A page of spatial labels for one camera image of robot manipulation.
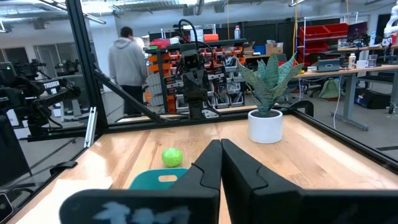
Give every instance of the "bottle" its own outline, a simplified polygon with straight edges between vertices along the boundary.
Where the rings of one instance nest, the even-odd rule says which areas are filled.
[[[241,30],[239,29],[239,26],[235,26],[235,40],[238,40],[241,38]]]
[[[349,57],[348,57],[348,69],[354,69],[355,68],[355,54],[352,53]]]

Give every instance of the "laptop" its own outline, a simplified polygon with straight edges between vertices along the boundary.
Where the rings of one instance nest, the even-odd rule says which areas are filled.
[[[319,60],[317,72],[337,72],[340,70],[340,59]]]

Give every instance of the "teal object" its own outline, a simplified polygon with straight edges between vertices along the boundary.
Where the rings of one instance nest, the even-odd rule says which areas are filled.
[[[148,170],[140,173],[131,183],[130,190],[166,190],[174,181],[161,182],[159,177],[165,175],[175,175],[177,180],[187,171],[186,168],[169,168]]]

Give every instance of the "red storage bin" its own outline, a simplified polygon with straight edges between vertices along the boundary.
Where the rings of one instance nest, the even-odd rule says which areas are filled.
[[[348,24],[346,23],[325,25],[325,28],[330,32],[331,37],[348,35]]]
[[[164,49],[170,45],[169,39],[154,39],[149,45],[156,45],[158,49]]]
[[[278,62],[278,67],[281,66],[281,65],[283,65],[284,63],[286,63],[286,62]]]
[[[319,53],[319,52],[324,52],[329,50],[329,46],[326,44],[326,42],[310,42],[305,44],[305,53]],[[303,55],[304,54],[304,48],[300,47],[298,48],[298,51]]]
[[[329,37],[330,31],[325,26],[310,26],[305,29],[306,41],[314,38]],[[300,40],[304,41],[304,27],[300,27]]]

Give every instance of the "wooden tabletop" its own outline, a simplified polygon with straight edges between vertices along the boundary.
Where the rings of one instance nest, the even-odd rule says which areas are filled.
[[[253,58],[264,58],[264,57],[270,57],[271,55],[253,55],[253,56],[244,56],[246,59],[253,59]]]
[[[183,152],[182,167],[190,167],[213,139],[228,138],[287,180],[305,189],[398,189],[398,176],[292,115],[284,116],[283,138],[275,144],[249,140],[248,121],[200,124],[176,128],[105,134],[57,179],[112,177],[113,189],[127,189],[148,169],[163,169],[167,147]],[[10,223],[15,223],[54,187],[53,181]],[[221,193],[220,223],[230,223]]]
[[[340,48],[338,49],[339,52],[355,52],[358,50],[382,50],[387,47],[350,47],[350,48]],[[398,45],[392,45],[391,49],[398,49]]]
[[[340,70],[338,72],[313,72],[309,70],[304,74],[297,75],[295,78],[321,77],[325,75],[349,75],[352,73],[359,73],[359,72],[379,72],[385,70],[398,70],[398,65],[381,65],[380,67],[374,67],[374,68],[355,68],[350,70]]]

